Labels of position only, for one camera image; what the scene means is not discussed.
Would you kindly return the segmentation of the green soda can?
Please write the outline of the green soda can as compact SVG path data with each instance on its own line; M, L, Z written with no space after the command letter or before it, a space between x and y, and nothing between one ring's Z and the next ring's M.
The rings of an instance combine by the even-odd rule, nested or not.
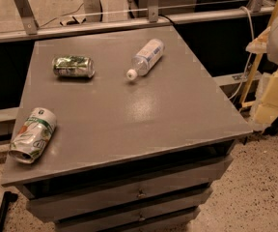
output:
M52 60L53 72L61 77L92 78L95 74L94 61L85 56L65 55Z

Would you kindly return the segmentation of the white green crushed can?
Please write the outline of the white green crushed can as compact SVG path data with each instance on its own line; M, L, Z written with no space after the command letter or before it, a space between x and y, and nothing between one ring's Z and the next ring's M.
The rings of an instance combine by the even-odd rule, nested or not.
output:
M43 107L34 108L11 142L9 155L21 163L33 163L42 155L56 125L54 113Z

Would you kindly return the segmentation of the grey drawer cabinet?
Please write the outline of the grey drawer cabinet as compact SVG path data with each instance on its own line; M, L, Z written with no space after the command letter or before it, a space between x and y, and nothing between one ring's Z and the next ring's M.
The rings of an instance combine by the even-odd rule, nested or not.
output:
M163 41L163 56L129 80L133 56L151 39ZM94 76L56 75L52 60L65 55L91 58ZM36 42L17 122L36 107L56 115L56 131L36 162L7 159L2 176L27 203L231 155L250 131L169 26Z

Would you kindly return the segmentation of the clear plastic water bottle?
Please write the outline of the clear plastic water bottle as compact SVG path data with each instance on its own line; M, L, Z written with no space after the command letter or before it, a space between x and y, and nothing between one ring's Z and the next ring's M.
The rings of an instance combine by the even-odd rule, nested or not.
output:
M131 68L126 77L133 81L138 76L146 75L163 56L164 43L159 39L149 40L132 58Z

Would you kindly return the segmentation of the bottom grey drawer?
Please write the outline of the bottom grey drawer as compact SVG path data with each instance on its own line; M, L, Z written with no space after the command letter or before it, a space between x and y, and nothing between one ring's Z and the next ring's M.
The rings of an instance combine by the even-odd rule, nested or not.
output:
M129 224L113 227L100 232L153 232L167 226L188 223L200 213L198 207L187 208L170 214L148 218L145 221L136 221Z

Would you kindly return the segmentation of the grey drawer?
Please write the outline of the grey drawer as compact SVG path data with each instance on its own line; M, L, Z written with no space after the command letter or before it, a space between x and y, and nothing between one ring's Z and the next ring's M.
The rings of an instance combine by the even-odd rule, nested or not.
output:
M43 222L82 218L88 213L140 201L221 178L230 155L165 168L128 180L31 200L27 210Z
M148 218L145 221L136 221L129 224L113 227L100 232L153 232L167 226L188 223L200 213L198 207L187 208L170 214Z
M127 204L62 219L57 232L100 232L101 230L145 221L205 203L212 193L208 184L184 188Z

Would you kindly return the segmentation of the top grey drawer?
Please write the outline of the top grey drawer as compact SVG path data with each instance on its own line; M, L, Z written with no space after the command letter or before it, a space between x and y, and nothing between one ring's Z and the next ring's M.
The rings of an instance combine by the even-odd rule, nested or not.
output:
M230 155L165 168L128 180L31 200L27 210L43 222L82 218L88 213L140 201L221 178Z

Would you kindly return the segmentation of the middle grey drawer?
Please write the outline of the middle grey drawer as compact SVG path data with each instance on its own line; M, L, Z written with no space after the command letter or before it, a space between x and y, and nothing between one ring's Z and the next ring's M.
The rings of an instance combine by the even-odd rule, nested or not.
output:
M62 219L57 232L100 232L101 230L145 221L205 203L212 193L208 184L184 188L127 204Z

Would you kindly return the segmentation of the yellow foam block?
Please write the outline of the yellow foam block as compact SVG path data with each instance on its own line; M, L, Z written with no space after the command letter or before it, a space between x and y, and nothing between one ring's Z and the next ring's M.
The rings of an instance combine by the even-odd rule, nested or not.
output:
M278 117L278 70L265 72L259 81L256 99L251 108L251 119L263 127L270 126Z

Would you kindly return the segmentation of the black stand leg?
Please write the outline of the black stand leg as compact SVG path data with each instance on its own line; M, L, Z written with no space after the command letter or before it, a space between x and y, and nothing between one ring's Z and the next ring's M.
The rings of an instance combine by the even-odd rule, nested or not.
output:
M9 205L14 203L18 198L18 195L11 191L5 191L0 206L0 232L3 232L4 223L6 220Z

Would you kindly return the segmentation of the metal railing frame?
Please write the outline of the metal railing frame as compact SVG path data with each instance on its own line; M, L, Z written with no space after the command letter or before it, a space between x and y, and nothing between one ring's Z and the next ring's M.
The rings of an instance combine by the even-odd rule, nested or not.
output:
M240 8L169 14L160 16L158 21L150 22L146 17L132 18L132 10L126 0L100 0L104 13L101 22L84 22L67 26L72 18L83 19L83 0L27 0L36 17L39 28L35 33L25 31L14 0L0 0L0 43L61 38L83 34L119 31L134 28L155 27L170 23L185 24L193 22L232 19L246 16Z

